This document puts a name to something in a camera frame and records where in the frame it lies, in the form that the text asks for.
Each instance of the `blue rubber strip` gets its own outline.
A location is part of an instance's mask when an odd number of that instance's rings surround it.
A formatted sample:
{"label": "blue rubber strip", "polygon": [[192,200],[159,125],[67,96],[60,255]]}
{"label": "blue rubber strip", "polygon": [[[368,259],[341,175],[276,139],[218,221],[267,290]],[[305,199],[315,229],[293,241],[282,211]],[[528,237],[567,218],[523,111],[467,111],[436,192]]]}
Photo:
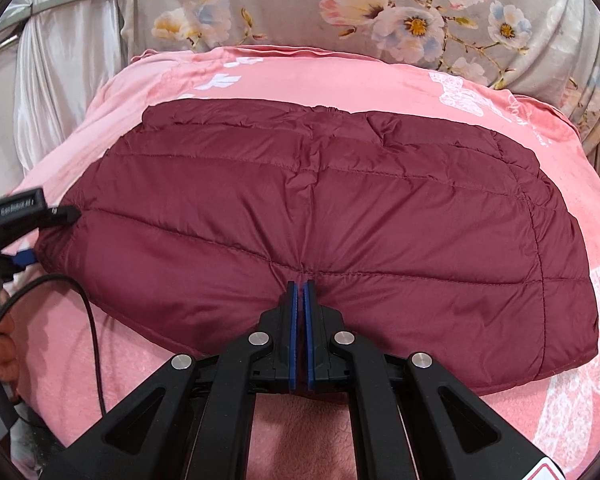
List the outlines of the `blue rubber strip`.
{"label": "blue rubber strip", "polygon": [[21,267],[26,267],[29,265],[36,264],[38,259],[36,255],[33,253],[33,249],[26,249],[24,251],[19,251],[15,256],[11,257],[11,261]]}
{"label": "blue rubber strip", "polygon": [[309,300],[309,284],[304,284],[302,294],[304,300],[304,322],[306,326],[306,369],[308,372],[309,391],[314,390],[315,383],[315,362],[314,362],[314,331],[312,330],[311,321],[311,304]]}
{"label": "blue rubber strip", "polygon": [[291,342],[289,345],[289,390],[296,389],[296,359],[298,358],[298,284],[294,284],[291,302]]}

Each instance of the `finger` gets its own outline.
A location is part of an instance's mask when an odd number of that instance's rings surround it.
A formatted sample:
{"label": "finger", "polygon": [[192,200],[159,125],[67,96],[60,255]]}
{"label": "finger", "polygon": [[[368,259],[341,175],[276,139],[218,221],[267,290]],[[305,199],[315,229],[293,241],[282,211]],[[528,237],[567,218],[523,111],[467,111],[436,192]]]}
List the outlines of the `finger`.
{"label": "finger", "polygon": [[6,290],[2,289],[0,291],[0,306],[3,306],[4,302],[7,301],[9,298],[9,293]]}
{"label": "finger", "polygon": [[0,334],[12,334],[16,329],[16,323],[13,320],[13,316],[7,312],[0,322]]}
{"label": "finger", "polygon": [[3,383],[13,383],[18,380],[20,375],[20,364],[17,361],[11,361],[0,365],[0,381]]}
{"label": "finger", "polygon": [[16,343],[6,335],[0,335],[0,365],[16,359]]}

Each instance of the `human hand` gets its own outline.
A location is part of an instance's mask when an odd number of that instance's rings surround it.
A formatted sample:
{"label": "human hand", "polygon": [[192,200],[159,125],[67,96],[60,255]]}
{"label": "human hand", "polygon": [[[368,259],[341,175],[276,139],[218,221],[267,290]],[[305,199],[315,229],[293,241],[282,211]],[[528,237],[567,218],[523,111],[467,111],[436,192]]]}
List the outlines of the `human hand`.
{"label": "human hand", "polygon": [[[9,299],[6,290],[0,291],[0,305]],[[14,391],[20,377],[20,364],[16,354],[16,344],[11,338],[15,329],[15,322],[11,314],[4,316],[0,322],[0,381],[9,383]]]}

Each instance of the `silver screw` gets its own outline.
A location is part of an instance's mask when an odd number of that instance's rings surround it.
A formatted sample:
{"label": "silver screw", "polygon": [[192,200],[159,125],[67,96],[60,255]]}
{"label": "silver screw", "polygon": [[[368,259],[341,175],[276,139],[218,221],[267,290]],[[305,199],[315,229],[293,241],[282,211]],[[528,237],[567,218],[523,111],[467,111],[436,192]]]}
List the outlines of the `silver screw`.
{"label": "silver screw", "polygon": [[350,345],[356,340],[351,332],[338,332],[333,338],[339,345]]}
{"label": "silver screw", "polygon": [[413,357],[411,358],[411,362],[414,366],[417,366],[418,368],[429,368],[433,362],[433,359],[431,359],[431,356],[429,354],[425,354],[424,352],[418,352],[417,354],[413,355]]}
{"label": "silver screw", "polygon": [[266,332],[254,332],[249,336],[249,343],[256,346],[266,345],[269,342],[269,334]]}
{"label": "silver screw", "polygon": [[193,360],[188,355],[178,354],[171,359],[171,366],[176,370],[186,370],[191,366]]}

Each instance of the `leaf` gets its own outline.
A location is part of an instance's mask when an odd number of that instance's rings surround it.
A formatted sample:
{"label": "leaf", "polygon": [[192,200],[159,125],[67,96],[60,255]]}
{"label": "leaf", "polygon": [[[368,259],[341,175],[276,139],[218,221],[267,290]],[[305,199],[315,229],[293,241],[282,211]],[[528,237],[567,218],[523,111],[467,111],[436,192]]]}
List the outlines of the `leaf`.
{"label": "leaf", "polygon": [[253,27],[253,18],[249,14],[249,11],[243,7],[240,9],[240,13],[242,15],[244,22],[247,24],[247,26],[249,28]]}
{"label": "leaf", "polygon": [[469,18],[466,18],[464,16],[458,16],[456,18],[452,18],[458,25],[462,25],[463,27],[466,28],[478,28],[478,24],[476,22],[474,22],[474,20],[470,20]]}
{"label": "leaf", "polygon": [[496,81],[496,84],[493,85],[493,89],[494,90],[502,90],[506,86],[507,86],[507,84],[504,82],[504,78],[501,77],[500,79],[498,79],[498,81]]}
{"label": "leaf", "polygon": [[345,28],[344,30],[341,30],[338,33],[338,36],[340,37],[341,40],[343,40],[344,38],[346,38],[347,36],[350,36],[351,34],[353,34],[356,31],[355,27],[351,27],[351,28]]}

